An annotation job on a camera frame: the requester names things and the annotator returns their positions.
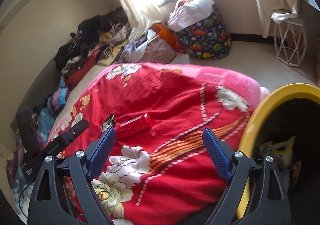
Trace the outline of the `orange bag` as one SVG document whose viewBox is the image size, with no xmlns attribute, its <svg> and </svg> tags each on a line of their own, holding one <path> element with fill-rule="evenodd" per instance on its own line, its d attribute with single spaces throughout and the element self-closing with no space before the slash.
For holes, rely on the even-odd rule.
<svg viewBox="0 0 320 225">
<path fill-rule="evenodd" d="M 183 46 L 180 44 L 177 36 L 172 33 L 168 27 L 163 23 L 154 23 L 149 27 L 150 30 L 156 32 L 162 39 L 164 39 L 174 50 L 185 54 Z"/>
</svg>

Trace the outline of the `yellow rimmed black trash bin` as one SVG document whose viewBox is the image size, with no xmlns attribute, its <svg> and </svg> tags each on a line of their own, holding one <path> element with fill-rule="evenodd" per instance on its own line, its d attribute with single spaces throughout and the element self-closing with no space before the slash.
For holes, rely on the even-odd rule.
<svg viewBox="0 0 320 225">
<path fill-rule="evenodd" d="M 302 161 L 298 183 L 289 175 L 273 175 L 284 182 L 283 189 L 268 191 L 273 207 L 258 216 L 275 218 L 277 224 L 319 224 L 319 88 L 309 84 L 290 84 L 269 94 L 255 109 L 242 135 L 239 150 L 248 157 L 264 157 L 259 146 L 280 143 L 295 136 L 293 156 Z"/>
</svg>

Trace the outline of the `dinosaur print laundry basket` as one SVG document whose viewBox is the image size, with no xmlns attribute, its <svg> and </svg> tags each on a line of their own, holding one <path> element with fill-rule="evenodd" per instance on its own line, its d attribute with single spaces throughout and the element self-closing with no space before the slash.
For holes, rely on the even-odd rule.
<svg viewBox="0 0 320 225">
<path fill-rule="evenodd" d="M 231 35 L 216 3 L 212 14 L 175 33 L 184 51 L 196 59 L 224 59 L 231 50 Z"/>
</svg>

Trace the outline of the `red transparent lighter case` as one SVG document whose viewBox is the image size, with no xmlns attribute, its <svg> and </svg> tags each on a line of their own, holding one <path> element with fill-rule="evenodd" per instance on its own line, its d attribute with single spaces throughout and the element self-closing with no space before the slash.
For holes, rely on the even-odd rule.
<svg viewBox="0 0 320 225">
<path fill-rule="evenodd" d="M 117 137 L 125 138 L 149 130 L 153 127 L 153 121 L 148 113 L 124 122 L 116 128 Z"/>
</svg>

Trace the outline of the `pile of dark clothes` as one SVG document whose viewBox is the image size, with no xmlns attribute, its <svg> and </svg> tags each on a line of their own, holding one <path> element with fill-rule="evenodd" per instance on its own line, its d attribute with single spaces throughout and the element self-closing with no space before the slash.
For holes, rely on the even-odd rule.
<svg viewBox="0 0 320 225">
<path fill-rule="evenodd" d="M 131 32 L 127 14 L 122 7 L 105 15 L 96 15 L 78 25 L 70 41 L 61 46 L 54 58 L 55 66 L 63 75 L 78 69 L 95 48 L 113 48 L 124 42 Z"/>
</svg>

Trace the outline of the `red floral blanket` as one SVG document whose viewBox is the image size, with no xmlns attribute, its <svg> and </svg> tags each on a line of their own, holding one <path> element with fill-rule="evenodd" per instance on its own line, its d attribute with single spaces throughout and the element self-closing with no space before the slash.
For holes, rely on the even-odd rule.
<svg viewBox="0 0 320 225">
<path fill-rule="evenodd" d="M 176 224 L 216 203 L 226 187 L 203 145 L 203 130 L 236 149 L 267 95 L 256 80 L 222 68 L 95 66 L 71 92 L 49 139 L 87 120 L 88 129 L 61 153 L 70 157 L 101 136 L 110 115 L 120 126 L 147 114 L 150 126 L 117 135 L 92 185 L 115 224 Z"/>
</svg>

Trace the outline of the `floral patterned cushion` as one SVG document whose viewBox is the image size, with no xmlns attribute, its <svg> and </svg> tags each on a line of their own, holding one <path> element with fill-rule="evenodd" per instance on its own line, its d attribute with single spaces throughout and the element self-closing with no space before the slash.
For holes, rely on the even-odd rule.
<svg viewBox="0 0 320 225">
<path fill-rule="evenodd" d="M 176 58 L 175 50 L 161 37 L 150 42 L 139 62 L 168 64 Z"/>
</svg>

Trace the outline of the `trash inside bin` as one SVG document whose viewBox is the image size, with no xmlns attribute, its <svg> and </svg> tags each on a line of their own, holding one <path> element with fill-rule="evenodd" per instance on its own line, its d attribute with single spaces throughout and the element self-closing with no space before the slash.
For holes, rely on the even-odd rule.
<svg viewBox="0 0 320 225">
<path fill-rule="evenodd" d="M 302 161 L 295 159 L 293 156 L 295 140 L 296 137 L 293 136 L 284 142 L 273 143 L 269 141 L 259 146 L 260 154 L 263 157 L 272 157 L 276 161 L 279 171 L 286 176 L 289 175 L 289 180 L 291 180 L 292 183 L 298 183 L 302 168 Z"/>
</svg>

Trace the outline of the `white clothes in basket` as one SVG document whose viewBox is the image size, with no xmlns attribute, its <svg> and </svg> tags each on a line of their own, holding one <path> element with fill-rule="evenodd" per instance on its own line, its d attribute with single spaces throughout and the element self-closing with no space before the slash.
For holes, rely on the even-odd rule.
<svg viewBox="0 0 320 225">
<path fill-rule="evenodd" d="M 213 12 L 213 0 L 191 0 L 178 5 L 169 15 L 167 26 L 174 32 L 179 32 L 195 23 L 208 18 Z"/>
</svg>

